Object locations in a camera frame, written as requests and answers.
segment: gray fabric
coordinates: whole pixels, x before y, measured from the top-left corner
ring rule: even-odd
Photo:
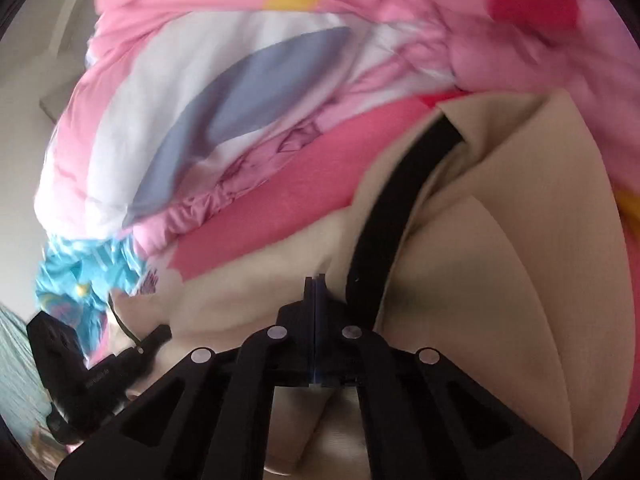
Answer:
[[[25,323],[0,305],[0,415],[25,446],[50,412],[46,391],[31,354]]]
[[[331,69],[351,30],[302,34],[254,52],[230,67],[185,108],[154,156],[124,227],[167,206],[193,165],[217,145],[282,117]]]

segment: beige fabric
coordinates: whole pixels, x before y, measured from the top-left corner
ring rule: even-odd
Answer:
[[[477,95],[441,110],[466,144],[415,204],[378,330],[397,348],[438,348],[588,476],[615,443],[635,345],[622,230],[598,150],[564,92]],[[305,276],[327,269],[330,289],[343,296],[372,204],[438,116],[386,150],[348,211],[172,293],[118,298],[134,332],[160,322],[174,331],[151,381],[195,346],[231,348],[272,323],[279,306],[300,298]],[[268,469],[368,478],[353,393],[337,394],[320,417],[326,397],[278,391]]]

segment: white wall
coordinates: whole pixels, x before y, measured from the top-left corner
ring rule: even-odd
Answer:
[[[33,279],[46,240],[33,195],[52,124],[38,102],[81,67],[77,58],[44,53],[0,86],[0,301],[25,319],[34,313]]]
[[[46,240],[33,196],[52,123],[39,101],[81,73],[84,61],[77,34],[59,56],[49,49],[64,1],[28,0],[0,41],[0,302],[24,319],[35,312],[33,280]],[[92,8],[80,15],[87,38]]]
[[[0,80],[44,52],[65,0],[27,0],[0,41]]]

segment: black plastic mount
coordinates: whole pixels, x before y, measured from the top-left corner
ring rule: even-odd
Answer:
[[[113,417],[126,390],[147,373],[171,329],[161,325],[135,348],[109,355],[87,369],[76,331],[46,312],[27,325],[27,334],[42,385],[51,399],[47,426],[61,444],[78,444]]]
[[[433,349],[353,326],[324,279],[276,325],[196,349],[61,465],[56,480],[257,480],[276,386],[355,386],[373,480],[579,480],[564,452]]]

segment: screw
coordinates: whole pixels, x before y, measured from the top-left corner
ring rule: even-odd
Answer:
[[[357,339],[362,336],[362,329],[359,326],[346,326],[342,329],[342,336],[347,339]]]
[[[283,326],[272,326],[267,330],[267,335],[271,339],[284,339],[287,336],[287,329]]]
[[[191,352],[191,360],[196,364],[206,363],[211,359],[211,350],[207,348],[198,348]]]
[[[426,365],[434,365],[440,360],[440,354],[433,348],[425,348],[420,350],[418,359]]]

